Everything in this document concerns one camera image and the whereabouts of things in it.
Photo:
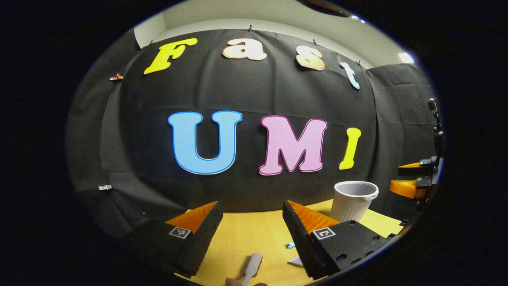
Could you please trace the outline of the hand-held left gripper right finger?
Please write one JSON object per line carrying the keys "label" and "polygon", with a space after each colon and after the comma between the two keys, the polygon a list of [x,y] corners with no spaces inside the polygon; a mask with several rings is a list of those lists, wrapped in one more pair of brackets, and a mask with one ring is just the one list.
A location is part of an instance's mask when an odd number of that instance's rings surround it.
{"label": "hand-held left gripper right finger", "polygon": [[289,200],[283,203],[283,219],[314,280],[359,264],[391,241],[391,235],[383,237],[355,220],[339,222]]}

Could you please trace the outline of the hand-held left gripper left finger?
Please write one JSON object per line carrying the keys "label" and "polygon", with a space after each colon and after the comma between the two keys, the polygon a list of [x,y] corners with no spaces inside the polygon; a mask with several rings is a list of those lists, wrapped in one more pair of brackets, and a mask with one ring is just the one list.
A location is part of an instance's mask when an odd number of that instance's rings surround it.
{"label": "hand-held left gripper left finger", "polygon": [[223,219],[214,201],[169,220],[152,220],[131,232],[132,253],[164,271],[187,278],[198,273]]}

